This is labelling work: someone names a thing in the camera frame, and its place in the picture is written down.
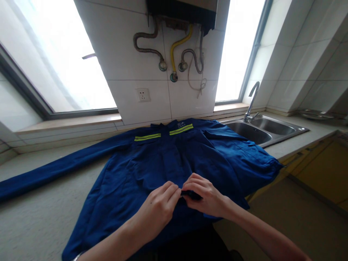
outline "printed logo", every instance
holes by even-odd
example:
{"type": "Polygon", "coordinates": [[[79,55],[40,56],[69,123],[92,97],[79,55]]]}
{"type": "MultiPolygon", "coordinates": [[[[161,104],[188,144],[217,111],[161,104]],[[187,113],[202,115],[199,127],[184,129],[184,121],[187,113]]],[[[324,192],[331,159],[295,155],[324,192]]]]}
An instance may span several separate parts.
{"type": "Polygon", "coordinates": [[[180,122],[180,123],[178,123],[178,128],[182,128],[182,127],[184,127],[186,124],[184,123],[184,122],[180,122]]]}

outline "shirt sleeve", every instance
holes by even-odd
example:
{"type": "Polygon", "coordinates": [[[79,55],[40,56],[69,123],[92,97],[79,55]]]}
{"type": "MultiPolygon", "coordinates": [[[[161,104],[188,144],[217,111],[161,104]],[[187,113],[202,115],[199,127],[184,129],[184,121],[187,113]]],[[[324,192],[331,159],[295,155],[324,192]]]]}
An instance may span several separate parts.
{"type": "Polygon", "coordinates": [[[128,148],[134,139],[134,131],[116,135],[42,167],[0,182],[0,202],[39,188],[117,150],[128,148]]]}
{"type": "Polygon", "coordinates": [[[271,183],[283,167],[263,148],[226,125],[211,122],[203,134],[232,165],[244,196],[271,183]]]}

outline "yellow reflective strip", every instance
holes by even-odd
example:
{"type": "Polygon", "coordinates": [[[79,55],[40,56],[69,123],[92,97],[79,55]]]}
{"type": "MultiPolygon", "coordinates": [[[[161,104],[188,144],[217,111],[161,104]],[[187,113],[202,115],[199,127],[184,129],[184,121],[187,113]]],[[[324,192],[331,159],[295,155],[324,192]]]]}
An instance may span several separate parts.
{"type": "Polygon", "coordinates": [[[192,125],[192,124],[187,125],[187,126],[185,126],[185,127],[182,127],[182,128],[180,128],[180,129],[177,129],[177,130],[173,130],[173,131],[169,132],[169,135],[179,134],[179,133],[182,133],[182,132],[187,131],[187,130],[189,130],[189,129],[193,129],[193,125],[192,125]]]}
{"type": "Polygon", "coordinates": [[[181,127],[180,129],[177,129],[177,130],[172,130],[172,131],[170,131],[169,133],[178,132],[178,131],[180,131],[180,130],[182,130],[182,129],[185,129],[185,128],[187,128],[187,127],[192,127],[192,126],[193,126],[193,125],[192,125],[192,123],[191,123],[190,125],[187,125],[187,126],[181,127]]]}
{"type": "Polygon", "coordinates": [[[159,138],[161,136],[160,133],[158,134],[152,134],[152,135],[147,135],[147,136],[143,136],[143,137],[139,137],[139,136],[136,136],[134,141],[143,141],[143,140],[149,140],[149,139],[152,139],[152,138],[159,138]]]}

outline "dark pants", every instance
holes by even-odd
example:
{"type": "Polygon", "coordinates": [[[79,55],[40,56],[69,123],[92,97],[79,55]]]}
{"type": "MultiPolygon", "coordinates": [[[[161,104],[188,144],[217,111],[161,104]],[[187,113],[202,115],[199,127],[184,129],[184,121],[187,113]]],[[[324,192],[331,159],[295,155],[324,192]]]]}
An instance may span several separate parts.
{"type": "Polygon", "coordinates": [[[158,261],[219,260],[231,261],[231,255],[213,225],[183,234],[158,251],[158,261]]]}

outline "double sink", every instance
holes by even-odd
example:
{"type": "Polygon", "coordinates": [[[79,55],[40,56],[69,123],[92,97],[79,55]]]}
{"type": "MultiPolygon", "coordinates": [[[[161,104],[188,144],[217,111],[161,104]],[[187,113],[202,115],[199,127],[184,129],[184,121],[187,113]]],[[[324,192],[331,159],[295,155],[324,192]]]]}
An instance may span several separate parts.
{"type": "Polygon", "coordinates": [[[250,122],[245,122],[243,119],[237,119],[222,122],[222,124],[227,125],[234,132],[255,142],[262,148],[309,131],[309,129],[264,115],[256,116],[250,122]]]}

